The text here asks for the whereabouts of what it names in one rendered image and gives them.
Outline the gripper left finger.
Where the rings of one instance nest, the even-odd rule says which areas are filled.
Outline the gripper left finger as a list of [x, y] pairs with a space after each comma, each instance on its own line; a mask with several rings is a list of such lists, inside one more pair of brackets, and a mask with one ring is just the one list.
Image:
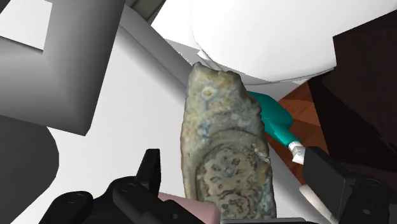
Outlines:
[[160, 182], [160, 150], [148, 149], [135, 176], [114, 180], [96, 199], [64, 193], [38, 224], [205, 224], [174, 200], [159, 199]]

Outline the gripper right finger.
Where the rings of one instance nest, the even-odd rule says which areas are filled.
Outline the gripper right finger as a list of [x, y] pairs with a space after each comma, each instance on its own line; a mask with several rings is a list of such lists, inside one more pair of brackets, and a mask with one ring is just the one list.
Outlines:
[[397, 192], [351, 172], [317, 146], [307, 147], [303, 178], [338, 224], [397, 224]]

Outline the pink box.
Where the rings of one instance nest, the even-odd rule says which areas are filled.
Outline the pink box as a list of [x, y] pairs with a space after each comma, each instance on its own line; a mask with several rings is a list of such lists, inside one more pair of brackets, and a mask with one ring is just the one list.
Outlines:
[[191, 200], [162, 192], [158, 194], [158, 198], [162, 201], [174, 200], [205, 224], [220, 224], [221, 222], [220, 211], [214, 204], [199, 202], [197, 200]]

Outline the white toilet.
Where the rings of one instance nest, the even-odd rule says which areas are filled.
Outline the white toilet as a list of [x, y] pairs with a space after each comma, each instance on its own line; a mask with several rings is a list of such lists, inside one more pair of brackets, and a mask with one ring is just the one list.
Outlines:
[[335, 66], [335, 34], [397, 0], [167, 0], [149, 24], [125, 0], [0, 0], [0, 224], [38, 224], [54, 198], [102, 195], [158, 148], [183, 196], [179, 136], [190, 58], [282, 97]]

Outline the teal bottle with white cap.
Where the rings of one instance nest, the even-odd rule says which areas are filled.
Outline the teal bottle with white cap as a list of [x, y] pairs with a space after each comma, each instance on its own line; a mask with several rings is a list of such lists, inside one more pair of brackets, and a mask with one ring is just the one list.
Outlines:
[[293, 117], [275, 99], [269, 95], [256, 92], [249, 93], [256, 99], [261, 107], [261, 120], [264, 123], [265, 132], [292, 154], [292, 161], [303, 165], [305, 147], [290, 130]]

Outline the dark brown robot stand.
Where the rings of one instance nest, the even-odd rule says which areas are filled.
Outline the dark brown robot stand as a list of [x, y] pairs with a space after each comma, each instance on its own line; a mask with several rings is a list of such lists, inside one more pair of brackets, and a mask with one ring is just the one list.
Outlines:
[[397, 10], [333, 37], [337, 66], [309, 80], [330, 155], [397, 172]]

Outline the weathered stone figure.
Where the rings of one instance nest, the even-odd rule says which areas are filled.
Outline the weathered stone figure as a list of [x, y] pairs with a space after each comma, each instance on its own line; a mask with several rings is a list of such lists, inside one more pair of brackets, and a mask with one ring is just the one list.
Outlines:
[[185, 196], [214, 204], [222, 220], [277, 216], [260, 113], [237, 73], [193, 65], [180, 137]]

